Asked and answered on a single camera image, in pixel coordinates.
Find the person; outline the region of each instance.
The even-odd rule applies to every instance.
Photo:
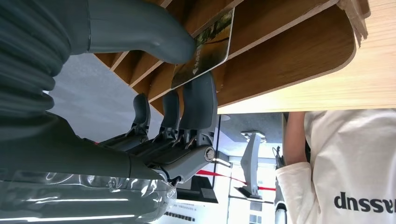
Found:
[[[396,223],[395,109],[290,112],[283,156],[293,224]]]

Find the robotic hand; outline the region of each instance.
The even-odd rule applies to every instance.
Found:
[[[144,95],[134,100],[131,131],[99,145],[46,112],[53,99],[42,91],[54,88],[71,54],[138,49],[187,62],[194,40],[163,8],[141,0],[4,0],[0,24],[1,223],[149,222],[172,203],[177,182],[213,159],[210,73],[184,87],[180,125],[178,95],[163,98],[153,140]]]

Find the red rope barrier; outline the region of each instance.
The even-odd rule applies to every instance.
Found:
[[[206,170],[200,170],[200,171],[198,171],[197,174],[200,174],[200,175],[208,175],[208,176],[224,176],[224,177],[228,177],[228,178],[231,178],[231,179],[233,179],[233,180],[239,181],[239,182],[241,182],[241,183],[243,183],[243,184],[246,184],[246,182],[243,182],[243,181],[238,180],[238,179],[236,179],[236,178],[233,178],[233,177],[230,177],[230,176],[221,175],[221,174],[218,174],[218,173],[215,173],[215,172],[206,171]],[[276,191],[275,188],[258,187],[258,189],[259,189],[259,190],[271,190],[271,191]]]

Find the printed photograph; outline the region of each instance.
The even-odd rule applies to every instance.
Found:
[[[233,10],[220,17],[195,38],[197,50],[186,64],[175,67],[172,89],[224,63],[228,57],[233,21]]]

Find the gray floor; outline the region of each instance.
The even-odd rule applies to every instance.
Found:
[[[49,93],[55,107],[50,111],[66,118],[80,137],[100,142],[130,129],[137,93],[94,55],[71,56],[55,80],[55,89]],[[231,120],[224,121],[220,127],[220,151],[242,156],[247,142],[240,132],[259,130],[268,140],[260,146],[259,157],[273,157],[271,148],[282,143],[280,114],[230,116]],[[162,118],[151,108],[150,138],[157,135]]]
[[[49,93],[55,107],[50,111],[66,118],[80,137],[99,142],[130,129],[137,93],[94,55],[71,56],[55,80]],[[163,117],[151,109],[149,137],[153,138]]]

